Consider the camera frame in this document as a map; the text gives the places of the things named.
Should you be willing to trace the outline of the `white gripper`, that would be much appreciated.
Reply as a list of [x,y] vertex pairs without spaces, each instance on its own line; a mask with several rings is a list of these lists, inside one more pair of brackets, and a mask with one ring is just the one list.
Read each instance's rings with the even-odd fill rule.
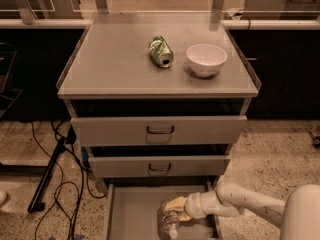
[[180,221],[190,221],[192,219],[202,219],[206,217],[201,205],[201,193],[192,193],[187,198],[177,197],[173,200],[167,201],[163,205],[165,211],[183,212],[178,215]]

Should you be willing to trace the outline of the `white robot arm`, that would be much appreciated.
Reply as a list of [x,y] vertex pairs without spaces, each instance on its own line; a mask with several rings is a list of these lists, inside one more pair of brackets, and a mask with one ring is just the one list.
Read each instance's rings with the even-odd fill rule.
[[286,201],[222,181],[214,190],[191,193],[163,204],[180,221],[208,215],[235,217],[247,209],[280,229],[280,240],[320,240],[320,186],[297,187]]

